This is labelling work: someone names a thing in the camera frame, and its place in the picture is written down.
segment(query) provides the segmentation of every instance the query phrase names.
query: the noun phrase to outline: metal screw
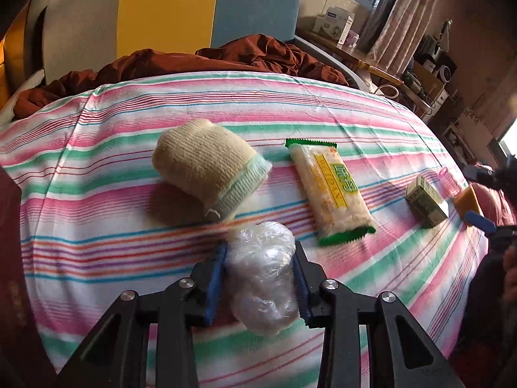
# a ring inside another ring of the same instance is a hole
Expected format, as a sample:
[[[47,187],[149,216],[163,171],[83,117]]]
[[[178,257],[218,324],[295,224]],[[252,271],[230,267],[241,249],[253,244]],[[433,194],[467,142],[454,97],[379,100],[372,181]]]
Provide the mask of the metal screw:
[[[182,289],[190,289],[192,286],[194,286],[194,280],[189,279],[188,277],[185,279],[181,279],[179,281],[179,286]]]
[[[381,295],[381,299],[384,302],[393,303],[395,302],[396,296],[391,292],[383,292],[383,294]]]
[[[328,289],[328,290],[334,290],[334,289],[337,289],[338,286],[339,286],[339,283],[336,281],[336,280],[332,280],[332,279],[326,279],[323,283],[322,283],[323,287],[325,289]]]
[[[136,293],[133,290],[125,290],[121,293],[122,300],[133,300]]]

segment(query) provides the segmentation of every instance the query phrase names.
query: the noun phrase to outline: curtain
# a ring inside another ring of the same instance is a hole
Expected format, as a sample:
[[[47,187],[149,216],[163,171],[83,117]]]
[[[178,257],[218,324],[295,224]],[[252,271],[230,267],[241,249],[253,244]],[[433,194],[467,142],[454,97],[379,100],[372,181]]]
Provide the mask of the curtain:
[[[426,32],[436,1],[396,0],[368,55],[392,74],[401,74]]]
[[[494,138],[500,138],[517,118],[517,58],[494,92],[472,110]]]
[[[375,41],[381,35],[384,25],[388,21],[389,14],[396,0],[376,0],[373,3],[373,11],[366,22],[361,38],[357,43],[357,49],[368,53]]]

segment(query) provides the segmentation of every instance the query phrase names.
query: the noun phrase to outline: cardboard box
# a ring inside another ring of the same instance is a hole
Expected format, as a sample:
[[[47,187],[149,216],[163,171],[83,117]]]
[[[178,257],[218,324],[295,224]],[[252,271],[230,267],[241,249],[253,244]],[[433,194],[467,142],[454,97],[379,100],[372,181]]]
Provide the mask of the cardboard box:
[[[316,18],[312,31],[342,45],[345,43],[352,23],[353,13],[343,8],[331,7],[327,10],[325,17]]]
[[[435,77],[433,73],[427,71],[422,64],[419,64],[416,61],[413,63],[413,72],[418,77],[418,80],[420,80],[423,89],[429,93],[432,99],[436,99],[444,89],[444,84],[441,80],[438,77]]]
[[[412,210],[430,226],[436,226],[449,217],[449,205],[422,175],[407,186],[405,198]]]

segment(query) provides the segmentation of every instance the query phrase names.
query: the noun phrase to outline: rolled sock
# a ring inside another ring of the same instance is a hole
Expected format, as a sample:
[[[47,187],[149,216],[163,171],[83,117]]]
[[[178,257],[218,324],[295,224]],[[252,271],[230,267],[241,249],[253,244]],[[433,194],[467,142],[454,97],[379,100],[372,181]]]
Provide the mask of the rolled sock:
[[[167,182],[198,198],[205,215],[217,220],[230,216],[271,170],[247,142],[208,119],[164,131],[152,162]]]

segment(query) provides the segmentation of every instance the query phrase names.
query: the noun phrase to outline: brown blanket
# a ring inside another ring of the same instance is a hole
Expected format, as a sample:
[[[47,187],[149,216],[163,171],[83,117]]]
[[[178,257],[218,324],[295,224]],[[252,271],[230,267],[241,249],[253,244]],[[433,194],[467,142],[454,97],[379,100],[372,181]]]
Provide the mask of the brown blanket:
[[[258,71],[284,73],[347,86],[338,70],[326,66],[292,44],[265,35],[251,35],[218,49],[204,48],[191,54],[164,54],[142,49],[102,68],[71,71],[51,84],[20,93],[14,111],[26,118],[58,99],[95,89],[98,86],[143,77],[195,71]]]

